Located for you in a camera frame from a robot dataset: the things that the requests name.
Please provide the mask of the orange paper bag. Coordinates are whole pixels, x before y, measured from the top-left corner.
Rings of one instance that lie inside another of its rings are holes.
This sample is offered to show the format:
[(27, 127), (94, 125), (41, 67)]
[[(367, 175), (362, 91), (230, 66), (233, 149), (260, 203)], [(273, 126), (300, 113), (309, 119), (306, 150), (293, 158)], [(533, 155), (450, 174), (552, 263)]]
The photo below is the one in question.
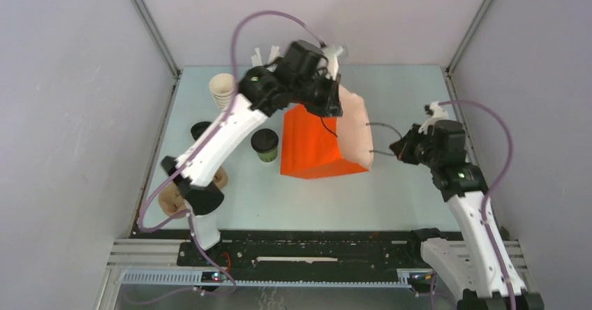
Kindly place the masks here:
[(317, 117), (297, 105), (283, 116), (280, 174), (321, 179), (370, 171), (374, 156), (393, 156), (373, 145), (365, 100), (339, 87), (343, 115)]

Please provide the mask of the green paper coffee cup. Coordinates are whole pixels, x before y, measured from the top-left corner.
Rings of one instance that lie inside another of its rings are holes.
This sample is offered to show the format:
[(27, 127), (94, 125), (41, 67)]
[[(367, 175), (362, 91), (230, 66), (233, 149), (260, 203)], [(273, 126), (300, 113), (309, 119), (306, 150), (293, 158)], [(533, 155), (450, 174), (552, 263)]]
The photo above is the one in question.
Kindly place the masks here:
[(256, 151), (258, 158), (264, 163), (270, 163), (274, 161), (278, 156), (278, 149), (274, 148), (269, 151)]

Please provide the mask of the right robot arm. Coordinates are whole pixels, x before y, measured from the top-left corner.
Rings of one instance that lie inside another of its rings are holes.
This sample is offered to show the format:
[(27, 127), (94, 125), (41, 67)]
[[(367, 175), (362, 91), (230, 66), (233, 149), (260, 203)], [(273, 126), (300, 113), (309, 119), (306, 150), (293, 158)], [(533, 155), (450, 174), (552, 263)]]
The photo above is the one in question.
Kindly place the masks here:
[(468, 259), (461, 259), (441, 237), (406, 247), (410, 264), (428, 264), (454, 295), (457, 309), (544, 309), (529, 291), (505, 248), (485, 196), (482, 171), (466, 159), (466, 133), (450, 119), (414, 124), (389, 148), (403, 163), (425, 165), (432, 182), (459, 224)]

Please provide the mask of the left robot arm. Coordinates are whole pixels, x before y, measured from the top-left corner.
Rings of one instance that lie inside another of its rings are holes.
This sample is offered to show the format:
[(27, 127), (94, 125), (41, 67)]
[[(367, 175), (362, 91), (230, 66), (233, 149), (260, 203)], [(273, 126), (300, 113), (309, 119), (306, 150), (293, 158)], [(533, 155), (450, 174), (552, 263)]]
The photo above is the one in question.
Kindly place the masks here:
[(345, 51), (342, 45), (292, 42), (282, 57), (244, 74), (226, 110), (191, 147), (161, 161), (187, 206), (193, 255), (203, 265), (221, 256), (216, 210), (224, 195), (213, 182), (216, 171), (245, 137), (291, 103), (317, 117), (340, 117), (339, 57)]

